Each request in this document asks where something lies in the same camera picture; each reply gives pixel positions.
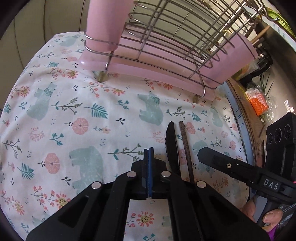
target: finger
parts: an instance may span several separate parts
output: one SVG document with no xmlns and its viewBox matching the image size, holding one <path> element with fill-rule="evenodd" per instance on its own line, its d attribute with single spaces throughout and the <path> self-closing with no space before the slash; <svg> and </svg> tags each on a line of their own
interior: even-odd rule
<svg viewBox="0 0 296 241">
<path fill-rule="evenodd" d="M 241 209 L 242 213 L 245 214 L 248 218 L 255 222 L 253 216 L 256 211 L 256 205 L 254 201 L 251 199 L 247 202 Z"/>
<path fill-rule="evenodd" d="M 263 222 L 269 223 L 269 225 L 265 226 L 264 230 L 266 232 L 271 231 L 276 225 L 278 225 L 282 217 L 283 217 L 283 212 L 280 209 L 275 209 L 265 214 L 263 217 Z"/>
</svg>

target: white cloth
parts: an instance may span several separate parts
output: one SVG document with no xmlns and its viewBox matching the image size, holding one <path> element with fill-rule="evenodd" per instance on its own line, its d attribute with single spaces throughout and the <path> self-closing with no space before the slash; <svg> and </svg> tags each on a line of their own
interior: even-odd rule
<svg viewBox="0 0 296 241">
<path fill-rule="evenodd" d="M 208 146 L 245 161 L 231 106 L 138 77 L 83 70 L 82 32 L 54 36 L 13 87 L 0 119 L 0 204 L 11 225 L 27 234 L 93 181 L 112 182 L 141 160 L 144 148 L 167 160 L 165 132 L 175 122 L 181 173 L 188 179 L 178 122 L 183 121 L 196 180 L 205 180 L 237 207 L 248 188 L 198 162 Z M 125 240 L 172 239 L 167 200 L 131 201 Z"/>
</svg>

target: pink dish rack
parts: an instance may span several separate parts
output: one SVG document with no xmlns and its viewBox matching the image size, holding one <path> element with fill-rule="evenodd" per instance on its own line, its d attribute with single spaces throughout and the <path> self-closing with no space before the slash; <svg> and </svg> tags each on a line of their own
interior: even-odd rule
<svg viewBox="0 0 296 241">
<path fill-rule="evenodd" d="M 99 81 L 116 72 L 213 100 L 217 86 L 257 58 L 244 34 L 266 13 L 261 0 L 90 0 L 79 62 L 101 71 Z"/>
</svg>

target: wooden stick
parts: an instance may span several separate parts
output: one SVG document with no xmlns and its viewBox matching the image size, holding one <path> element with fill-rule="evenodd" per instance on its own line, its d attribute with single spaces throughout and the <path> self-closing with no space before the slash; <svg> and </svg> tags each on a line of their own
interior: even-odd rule
<svg viewBox="0 0 296 241">
<path fill-rule="evenodd" d="M 261 38 L 261 37 L 263 36 L 263 34 L 265 34 L 267 30 L 269 30 L 269 28 L 270 28 L 269 25 L 266 26 L 266 27 L 265 27 L 265 28 L 264 28 L 259 34 L 257 34 L 257 36 L 256 36 L 255 38 L 253 38 L 253 39 L 251 40 L 251 43 L 253 44 L 253 43 L 255 43 L 259 38 Z"/>
<path fill-rule="evenodd" d="M 188 141 L 187 141 L 187 135 L 186 135 L 184 123 L 182 121 L 180 121 L 179 126 L 180 126 L 180 130 L 181 130 L 181 136 L 182 136 L 184 150 L 185 150 L 185 156 L 186 156 L 186 160 L 187 160 L 189 180 L 191 183 L 194 183 L 194 174 L 193 174 L 193 168 L 192 168 L 192 162 L 191 162 L 191 155 L 190 155 L 190 150 L 189 150 L 189 145 L 188 145 Z"/>
</svg>

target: chopstick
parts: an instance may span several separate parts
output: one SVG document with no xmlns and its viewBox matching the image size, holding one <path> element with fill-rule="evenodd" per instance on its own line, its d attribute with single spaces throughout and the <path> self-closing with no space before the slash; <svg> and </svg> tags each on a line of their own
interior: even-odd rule
<svg viewBox="0 0 296 241">
<path fill-rule="evenodd" d="M 190 150 L 189 150 L 189 145 L 188 145 L 188 141 L 187 141 L 187 135 L 186 135 L 184 123 L 182 121 L 180 121 L 179 126 L 180 126 L 180 130 L 181 130 L 181 136 L 182 136 L 184 150 L 185 150 L 185 156 L 186 156 L 186 160 L 187 160 L 189 181 L 191 183 L 194 183 L 194 174 L 193 174 L 193 168 L 192 168 L 192 162 L 191 162 L 191 155 L 190 155 Z"/>
</svg>

